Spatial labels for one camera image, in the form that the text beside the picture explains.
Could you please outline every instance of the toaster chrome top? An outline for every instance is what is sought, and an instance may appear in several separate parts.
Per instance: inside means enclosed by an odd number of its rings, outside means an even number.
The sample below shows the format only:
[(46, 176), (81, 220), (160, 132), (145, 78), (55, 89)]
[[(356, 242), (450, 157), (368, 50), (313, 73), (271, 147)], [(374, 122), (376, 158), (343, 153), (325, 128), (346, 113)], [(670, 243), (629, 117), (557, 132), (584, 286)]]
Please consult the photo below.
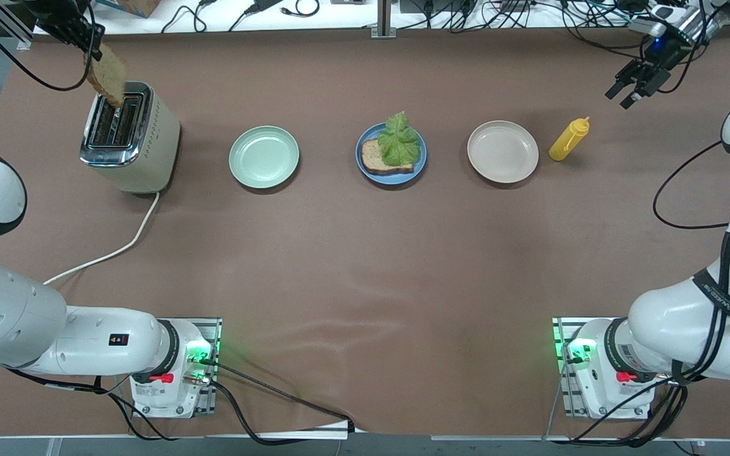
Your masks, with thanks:
[(140, 81), (125, 83), (125, 101), (116, 108), (97, 95), (89, 110), (80, 159), (90, 167), (125, 167), (139, 156), (153, 106), (153, 89)]

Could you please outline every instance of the cardboard box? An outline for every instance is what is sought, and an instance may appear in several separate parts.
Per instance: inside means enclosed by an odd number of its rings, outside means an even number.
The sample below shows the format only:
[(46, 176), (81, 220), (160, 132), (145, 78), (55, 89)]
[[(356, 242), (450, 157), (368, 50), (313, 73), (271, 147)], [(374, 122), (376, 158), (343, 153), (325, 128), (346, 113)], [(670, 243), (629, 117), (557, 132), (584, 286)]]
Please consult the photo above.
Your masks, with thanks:
[(97, 0), (98, 3), (117, 8), (141, 18), (147, 18), (160, 4), (160, 0)]

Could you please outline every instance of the toaster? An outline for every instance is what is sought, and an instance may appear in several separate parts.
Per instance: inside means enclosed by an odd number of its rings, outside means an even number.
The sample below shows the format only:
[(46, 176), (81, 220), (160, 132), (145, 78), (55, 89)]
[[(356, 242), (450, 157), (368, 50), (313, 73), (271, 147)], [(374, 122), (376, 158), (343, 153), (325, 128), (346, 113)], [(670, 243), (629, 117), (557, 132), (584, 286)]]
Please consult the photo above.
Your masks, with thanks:
[(95, 96), (80, 159), (122, 191), (154, 193), (170, 182), (179, 133), (179, 121), (151, 86), (128, 81), (122, 108)]

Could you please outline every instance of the yellow bottle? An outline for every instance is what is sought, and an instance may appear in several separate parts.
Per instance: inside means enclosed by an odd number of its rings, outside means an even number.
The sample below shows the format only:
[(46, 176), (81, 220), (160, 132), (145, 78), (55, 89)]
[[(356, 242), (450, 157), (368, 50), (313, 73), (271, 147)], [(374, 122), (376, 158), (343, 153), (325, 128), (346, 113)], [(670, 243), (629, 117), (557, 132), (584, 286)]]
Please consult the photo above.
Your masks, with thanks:
[(576, 147), (576, 144), (579, 144), (579, 141), (585, 138), (585, 135), (591, 129), (590, 120), (591, 118), (585, 117), (570, 122), (568, 128), (565, 128), (565, 131), (562, 132), (559, 139), (551, 146), (548, 155), (555, 161), (562, 162), (571, 150)]

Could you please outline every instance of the green lettuce leaf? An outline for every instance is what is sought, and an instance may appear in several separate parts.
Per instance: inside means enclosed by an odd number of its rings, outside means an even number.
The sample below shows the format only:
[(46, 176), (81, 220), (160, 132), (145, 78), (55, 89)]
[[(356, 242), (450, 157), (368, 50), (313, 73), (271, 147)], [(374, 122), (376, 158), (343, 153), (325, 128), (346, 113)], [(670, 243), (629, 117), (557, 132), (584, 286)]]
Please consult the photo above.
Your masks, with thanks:
[(421, 150), (418, 146), (418, 135), (407, 126), (405, 112), (392, 115), (385, 122), (385, 131), (379, 133), (379, 147), (382, 149), (382, 161), (391, 167), (403, 167), (414, 163)]

